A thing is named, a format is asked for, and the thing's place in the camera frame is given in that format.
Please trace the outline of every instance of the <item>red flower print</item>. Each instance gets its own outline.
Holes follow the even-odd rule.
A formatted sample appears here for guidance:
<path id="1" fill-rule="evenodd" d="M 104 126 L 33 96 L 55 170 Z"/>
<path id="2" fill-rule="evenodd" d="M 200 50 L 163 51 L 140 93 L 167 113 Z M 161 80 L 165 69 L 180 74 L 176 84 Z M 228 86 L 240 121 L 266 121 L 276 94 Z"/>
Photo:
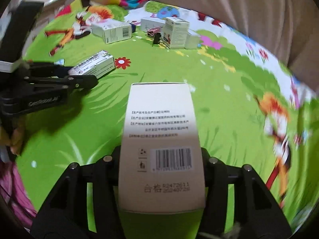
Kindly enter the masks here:
<path id="1" fill-rule="evenodd" d="M 259 53 L 263 59 L 268 60 L 268 55 L 265 50 L 259 49 Z"/>
<path id="2" fill-rule="evenodd" d="M 123 68 L 125 69 L 126 67 L 130 66 L 130 59 L 126 57 L 119 57 L 118 59 L 115 59 L 115 66 L 116 68 Z"/>

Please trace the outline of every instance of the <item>cardboard box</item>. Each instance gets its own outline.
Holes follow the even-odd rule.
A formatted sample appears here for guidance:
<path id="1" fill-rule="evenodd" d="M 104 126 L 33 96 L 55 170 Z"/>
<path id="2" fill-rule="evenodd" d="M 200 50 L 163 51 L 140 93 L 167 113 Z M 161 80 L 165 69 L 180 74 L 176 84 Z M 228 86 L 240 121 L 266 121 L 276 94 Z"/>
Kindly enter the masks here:
<path id="1" fill-rule="evenodd" d="M 96 78 L 100 78 L 108 72 L 115 69 L 114 58 L 108 52 L 101 50 L 95 55 L 89 57 L 82 63 L 71 68 L 69 75 L 89 75 L 93 74 Z"/>
<path id="2" fill-rule="evenodd" d="M 168 48 L 184 48 L 189 22 L 176 17 L 167 17 L 162 28 L 164 44 Z"/>
<path id="3" fill-rule="evenodd" d="M 141 31 L 147 32 L 152 28 L 162 28 L 165 21 L 159 18 L 145 17 L 141 19 Z"/>
<path id="4" fill-rule="evenodd" d="M 119 206 L 158 214 L 205 207 L 202 153 L 187 84 L 132 84 L 121 145 Z"/>
<path id="5" fill-rule="evenodd" d="M 198 44 L 200 43 L 200 35 L 195 31 L 189 29 L 187 33 L 185 49 L 197 49 Z"/>
<path id="6" fill-rule="evenodd" d="M 130 39 L 132 37 L 132 26 L 129 23 L 113 19 L 105 19 L 92 23 L 92 33 L 103 38 L 106 44 Z"/>

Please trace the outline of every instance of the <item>screw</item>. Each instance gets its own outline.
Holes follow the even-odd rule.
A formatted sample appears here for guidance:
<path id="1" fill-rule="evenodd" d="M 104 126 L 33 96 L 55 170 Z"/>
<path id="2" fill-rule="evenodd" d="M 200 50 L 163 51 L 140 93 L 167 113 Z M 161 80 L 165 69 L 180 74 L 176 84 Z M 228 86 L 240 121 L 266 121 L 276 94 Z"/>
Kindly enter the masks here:
<path id="1" fill-rule="evenodd" d="M 78 163 L 70 163 L 70 165 L 69 165 L 69 167 L 71 168 L 71 169 L 75 169 L 76 167 L 78 167 Z"/>
<path id="2" fill-rule="evenodd" d="M 113 160 L 113 157 L 112 156 L 104 156 L 103 157 L 103 161 L 104 162 L 111 162 Z"/>
<path id="3" fill-rule="evenodd" d="M 218 162 L 218 159 L 216 157 L 210 157 L 208 160 L 211 164 L 216 164 Z"/>
<path id="4" fill-rule="evenodd" d="M 246 171 L 248 171 L 248 172 L 250 172 L 250 171 L 253 169 L 250 164 L 244 164 L 243 167 L 244 167 L 244 169 L 245 169 Z"/>

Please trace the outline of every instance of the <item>green cartoon mat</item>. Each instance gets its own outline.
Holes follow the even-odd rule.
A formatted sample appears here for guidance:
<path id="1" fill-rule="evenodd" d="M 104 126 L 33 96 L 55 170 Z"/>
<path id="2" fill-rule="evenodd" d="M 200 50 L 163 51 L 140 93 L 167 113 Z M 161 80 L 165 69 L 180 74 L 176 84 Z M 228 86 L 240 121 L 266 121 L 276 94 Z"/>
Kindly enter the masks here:
<path id="1" fill-rule="evenodd" d="M 292 229 L 319 196 L 319 102 L 278 60 L 226 24 L 195 11 L 147 2 L 124 10 L 117 5 L 84 8 L 79 0 L 47 25 L 26 59 L 74 66 L 106 50 L 117 69 L 89 92 L 75 91 L 66 105 L 29 114 L 27 143 L 17 163 L 36 209 L 71 162 L 90 164 L 121 144 L 130 85 L 186 82 L 192 94 L 201 146 L 234 166 L 251 164 L 283 207 Z M 167 50 L 139 30 L 126 41 L 104 44 L 93 34 L 70 38 L 82 21 L 114 18 L 138 25 L 142 17 L 174 13 L 201 35 L 196 50 Z M 229 187 L 226 227 L 232 226 L 233 187 Z M 89 201 L 92 190 L 88 188 Z M 94 230 L 92 202 L 88 203 Z M 120 211 L 130 238 L 195 238 L 202 211 L 142 215 Z"/>

